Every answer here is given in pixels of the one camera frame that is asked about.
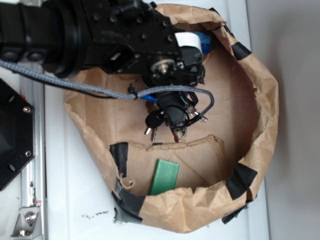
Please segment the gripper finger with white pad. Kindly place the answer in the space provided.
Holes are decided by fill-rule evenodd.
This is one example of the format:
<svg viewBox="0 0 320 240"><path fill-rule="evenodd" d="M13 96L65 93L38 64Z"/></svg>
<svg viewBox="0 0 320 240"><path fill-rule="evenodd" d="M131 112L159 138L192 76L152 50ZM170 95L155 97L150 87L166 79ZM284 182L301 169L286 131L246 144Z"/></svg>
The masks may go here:
<svg viewBox="0 0 320 240"><path fill-rule="evenodd" d="M190 120L189 107L195 107L198 98L191 91L166 91L159 94L159 107L164 112L164 121L169 126L174 141L178 143L187 134Z"/></svg>

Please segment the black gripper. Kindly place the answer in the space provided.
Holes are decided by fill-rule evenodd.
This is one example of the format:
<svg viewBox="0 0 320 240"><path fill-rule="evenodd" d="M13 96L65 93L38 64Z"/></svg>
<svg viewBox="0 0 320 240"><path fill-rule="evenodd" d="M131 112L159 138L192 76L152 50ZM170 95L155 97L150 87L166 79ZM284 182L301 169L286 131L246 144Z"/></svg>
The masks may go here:
<svg viewBox="0 0 320 240"><path fill-rule="evenodd" d="M83 69L141 75L148 87L204 83L200 37L180 32L155 3L84 0L91 35Z"/></svg>

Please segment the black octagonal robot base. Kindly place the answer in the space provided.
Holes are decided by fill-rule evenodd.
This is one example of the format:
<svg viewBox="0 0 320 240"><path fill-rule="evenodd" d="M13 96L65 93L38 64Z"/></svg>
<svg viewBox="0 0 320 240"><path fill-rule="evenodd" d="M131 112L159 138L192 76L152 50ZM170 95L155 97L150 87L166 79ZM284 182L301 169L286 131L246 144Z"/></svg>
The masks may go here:
<svg viewBox="0 0 320 240"><path fill-rule="evenodd" d="M0 80L0 190L34 157L34 107Z"/></svg>

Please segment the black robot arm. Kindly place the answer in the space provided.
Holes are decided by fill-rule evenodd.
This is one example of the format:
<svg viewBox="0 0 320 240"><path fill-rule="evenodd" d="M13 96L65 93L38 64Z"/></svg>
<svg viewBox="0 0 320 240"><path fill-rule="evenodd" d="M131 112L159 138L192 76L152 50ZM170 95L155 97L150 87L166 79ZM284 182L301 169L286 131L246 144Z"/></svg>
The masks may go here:
<svg viewBox="0 0 320 240"><path fill-rule="evenodd" d="M176 28L154 2L47 0L41 6L0 5L0 64L30 79L102 99L155 99L147 131L170 127L176 140L205 122L196 112L204 82L200 38ZM64 78L100 68L140 75L146 90L126 94Z"/></svg>

